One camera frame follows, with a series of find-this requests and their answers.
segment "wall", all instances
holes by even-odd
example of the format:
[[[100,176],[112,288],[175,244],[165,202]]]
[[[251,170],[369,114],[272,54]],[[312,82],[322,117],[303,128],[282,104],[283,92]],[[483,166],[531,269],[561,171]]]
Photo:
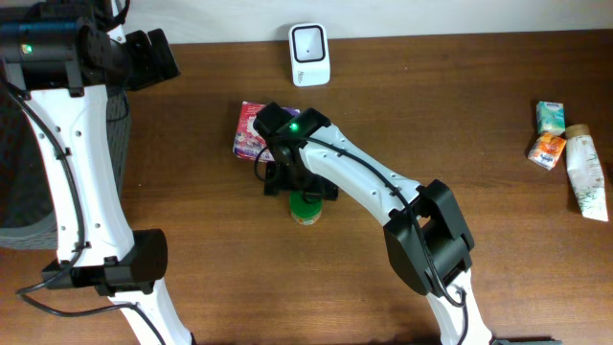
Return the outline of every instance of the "wall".
[[[330,38],[613,28],[613,0],[132,0],[126,28],[173,43],[280,40],[316,21]]]

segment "pink box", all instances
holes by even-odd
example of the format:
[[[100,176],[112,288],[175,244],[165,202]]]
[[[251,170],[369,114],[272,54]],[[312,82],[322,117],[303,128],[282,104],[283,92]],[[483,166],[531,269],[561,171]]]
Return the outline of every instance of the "pink box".
[[[256,120],[258,111],[264,108],[264,104],[243,102],[240,109],[240,117],[238,118],[237,135],[234,137],[234,154],[238,158],[246,160],[256,160],[256,156],[261,149],[266,147],[264,140],[253,128],[253,122]],[[300,110],[284,107],[292,116],[300,114]],[[261,157],[261,161],[272,162],[272,154],[267,150]]]

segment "gray basket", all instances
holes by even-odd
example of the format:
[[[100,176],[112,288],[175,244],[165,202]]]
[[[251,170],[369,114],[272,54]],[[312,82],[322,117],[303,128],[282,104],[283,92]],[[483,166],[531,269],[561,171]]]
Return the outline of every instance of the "gray basket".
[[[106,137],[121,195],[131,118],[125,94],[109,97]],[[44,165],[30,124],[0,91],[0,246],[56,249],[57,224]]]

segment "green indicator light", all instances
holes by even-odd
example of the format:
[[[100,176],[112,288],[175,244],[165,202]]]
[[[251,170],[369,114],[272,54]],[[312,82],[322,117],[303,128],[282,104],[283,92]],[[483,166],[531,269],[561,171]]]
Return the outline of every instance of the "green indicator light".
[[[21,45],[21,51],[23,52],[23,54],[30,54],[33,50],[34,49],[32,48],[30,44]]]

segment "green cylindrical container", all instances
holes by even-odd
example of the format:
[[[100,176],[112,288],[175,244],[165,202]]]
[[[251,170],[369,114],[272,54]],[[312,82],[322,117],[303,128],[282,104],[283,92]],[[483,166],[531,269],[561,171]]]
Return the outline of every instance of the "green cylindrical container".
[[[291,210],[291,216],[303,225],[314,224],[322,215],[322,206],[324,201],[322,199],[308,199],[303,198],[302,192],[292,191],[289,196],[289,209]]]

